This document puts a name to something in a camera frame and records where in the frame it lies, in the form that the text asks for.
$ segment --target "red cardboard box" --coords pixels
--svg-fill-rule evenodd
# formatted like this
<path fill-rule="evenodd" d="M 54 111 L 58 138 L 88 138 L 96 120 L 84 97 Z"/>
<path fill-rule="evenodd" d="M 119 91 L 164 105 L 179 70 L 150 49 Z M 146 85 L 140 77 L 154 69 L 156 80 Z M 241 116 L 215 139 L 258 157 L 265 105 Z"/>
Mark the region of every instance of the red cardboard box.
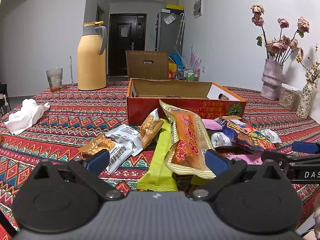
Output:
<path fill-rule="evenodd" d="M 156 108 L 160 118 L 166 119 L 159 99 L 169 105 L 192 111 L 203 119 L 225 115 L 242 117 L 246 105 L 242 97 L 211 82 L 131 78 L 127 92 L 129 125 L 142 125 Z"/>

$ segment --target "white cloth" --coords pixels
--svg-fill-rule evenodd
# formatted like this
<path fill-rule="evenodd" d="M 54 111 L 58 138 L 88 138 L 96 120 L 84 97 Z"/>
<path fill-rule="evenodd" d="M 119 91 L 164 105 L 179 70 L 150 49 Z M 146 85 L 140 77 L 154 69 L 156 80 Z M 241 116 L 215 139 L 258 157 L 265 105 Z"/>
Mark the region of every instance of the white cloth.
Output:
<path fill-rule="evenodd" d="M 34 99 L 25 99 L 22 102 L 20 111 L 10 114 L 9 120 L 4 124 L 10 133 L 19 135 L 33 126 L 49 108 L 49 103 L 45 103 L 43 106 L 38 105 Z"/>

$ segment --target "red patterned tablecloth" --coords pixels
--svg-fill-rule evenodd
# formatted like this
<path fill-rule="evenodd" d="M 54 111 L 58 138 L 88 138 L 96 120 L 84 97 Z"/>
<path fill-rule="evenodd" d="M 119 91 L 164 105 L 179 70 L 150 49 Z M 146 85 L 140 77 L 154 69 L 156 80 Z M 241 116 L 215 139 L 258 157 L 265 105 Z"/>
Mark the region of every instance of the red patterned tablecloth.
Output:
<path fill-rule="evenodd" d="M 110 82 L 105 89 L 79 91 L 76 84 L 64 85 L 61 92 L 43 91 L 35 97 L 39 104 L 51 107 L 36 125 L 19 136 L 9 133 L 0 121 L 0 209 L 15 225 L 11 213 L 12 200 L 36 164 L 44 158 L 64 163 L 79 154 L 78 148 L 100 132 L 126 123 L 126 92 L 128 82 Z M 253 127 L 270 128 L 281 137 L 278 149 L 292 152 L 294 141 L 315 142 L 320 139 L 320 126 L 311 118 L 300 119 L 294 112 L 281 108 L 277 101 L 260 97 L 258 91 L 229 87 L 247 100 L 244 121 Z M 144 151 L 128 158 L 112 175 L 106 171 L 100 177 L 115 188 L 127 193 L 148 170 L 153 151 Z M 293 185 L 304 202 L 303 222 L 313 212 L 313 202 L 319 185 Z M 0 240 L 7 239 L 0 228 Z"/>

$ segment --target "black door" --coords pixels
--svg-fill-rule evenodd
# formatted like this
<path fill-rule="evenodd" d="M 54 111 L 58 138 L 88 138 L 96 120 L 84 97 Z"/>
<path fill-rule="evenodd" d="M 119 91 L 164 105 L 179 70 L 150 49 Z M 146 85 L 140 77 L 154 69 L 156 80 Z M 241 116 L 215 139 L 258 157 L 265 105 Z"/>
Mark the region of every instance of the black door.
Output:
<path fill-rule="evenodd" d="M 144 50 L 147 14 L 110 14 L 108 75 L 127 76 L 126 50 Z"/>

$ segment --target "green pumpkin illustration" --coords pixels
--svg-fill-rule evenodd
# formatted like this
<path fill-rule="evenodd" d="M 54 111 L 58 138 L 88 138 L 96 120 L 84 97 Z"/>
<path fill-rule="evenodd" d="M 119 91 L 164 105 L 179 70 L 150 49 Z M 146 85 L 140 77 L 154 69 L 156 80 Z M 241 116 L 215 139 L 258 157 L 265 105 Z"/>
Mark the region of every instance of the green pumpkin illustration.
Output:
<path fill-rule="evenodd" d="M 232 106 L 230 106 L 227 110 L 227 115 L 236 115 L 240 116 L 242 113 L 243 107 L 240 103 L 235 103 Z"/>

